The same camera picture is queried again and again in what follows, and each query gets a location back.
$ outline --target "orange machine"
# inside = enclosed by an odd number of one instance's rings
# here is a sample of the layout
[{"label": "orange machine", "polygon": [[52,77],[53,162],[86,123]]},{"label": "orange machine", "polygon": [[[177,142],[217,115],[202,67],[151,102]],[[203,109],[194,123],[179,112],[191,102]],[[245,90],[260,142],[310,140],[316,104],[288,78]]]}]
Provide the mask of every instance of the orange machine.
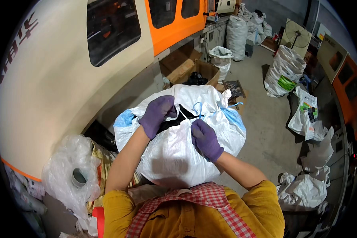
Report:
[{"label": "orange machine", "polygon": [[157,56],[204,29],[206,16],[214,14],[214,0],[145,0],[145,8]]},{"label": "orange machine", "polygon": [[118,90],[154,64],[156,55],[202,31],[214,4],[35,1],[15,30],[0,70],[3,162],[40,181],[62,138],[81,134]]},{"label": "orange machine", "polygon": [[332,83],[343,111],[345,124],[351,124],[357,140],[357,65],[350,55]]}]

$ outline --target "red checkered apron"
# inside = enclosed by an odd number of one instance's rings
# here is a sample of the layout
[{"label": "red checkered apron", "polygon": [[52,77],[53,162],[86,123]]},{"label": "red checkered apron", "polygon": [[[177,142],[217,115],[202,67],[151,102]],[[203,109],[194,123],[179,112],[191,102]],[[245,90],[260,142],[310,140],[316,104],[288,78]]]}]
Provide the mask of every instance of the red checkered apron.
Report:
[{"label": "red checkered apron", "polygon": [[215,208],[220,212],[237,237],[256,237],[249,226],[230,206],[224,187],[213,182],[203,183],[190,189],[170,190],[164,197],[146,201],[140,208],[138,214],[133,218],[131,225],[128,227],[126,237],[138,238],[150,214],[152,214],[162,202],[172,200],[185,200]]}]

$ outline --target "mustard yellow shirt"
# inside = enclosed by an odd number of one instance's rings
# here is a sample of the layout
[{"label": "mustard yellow shirt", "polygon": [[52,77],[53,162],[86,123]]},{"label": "mustard yellow shirt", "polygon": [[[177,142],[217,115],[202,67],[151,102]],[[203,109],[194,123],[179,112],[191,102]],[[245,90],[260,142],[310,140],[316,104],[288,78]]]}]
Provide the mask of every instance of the mustard yellow shirt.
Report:
[{"label": "mustard yellow shirt", "polygon": [[[242,197],[225,187],[231,207],[247,223],[257,237],[283,237],[284,217],[278,203],[276,187],[262,181]],[[104,238],[124,237],[141,205],[135,206],[125,191],[106,193],[104,199]],[[150,215],[142,238],[167,237],[235,237],[233,230],[214,208],[187,201],[168,201]]]}]

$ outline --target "small stool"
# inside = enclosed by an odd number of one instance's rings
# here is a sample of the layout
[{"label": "small stool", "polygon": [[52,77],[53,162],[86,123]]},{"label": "small stool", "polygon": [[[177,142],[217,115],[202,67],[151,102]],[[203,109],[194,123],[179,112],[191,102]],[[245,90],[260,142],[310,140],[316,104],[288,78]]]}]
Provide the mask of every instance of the small stool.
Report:
[{"label": "small stool", "polygon": [[312,82],[312,80],[306,74],[303,74],[303,76],[300,78],[300,81],[299,81],[299,83],[306,83],[307,84],[307,91],[308,92],[309,92],[309,84],[311,82]]},{"label": "small stool", "polygon": [[246,40],[245,55],[247,55],[247,57],[252,56],[253,47],[254,47],[254,42],[252,40]]}]

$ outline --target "orange machine panel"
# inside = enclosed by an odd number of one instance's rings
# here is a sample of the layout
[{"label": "orange machine panel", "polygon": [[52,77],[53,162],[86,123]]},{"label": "orange machine panel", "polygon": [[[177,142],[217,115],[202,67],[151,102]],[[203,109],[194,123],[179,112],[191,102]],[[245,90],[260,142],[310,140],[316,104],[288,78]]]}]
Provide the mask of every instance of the orange machine panel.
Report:
[{"label": "orange machine panel", "polygon": [[333,80],[345,124],[355,124],[357,117],[357,65],[347,55],[336,78]]},{"label": "orange machine panel", "polygon": [[205,27],[207,1],[145,0],[154,55]]}]

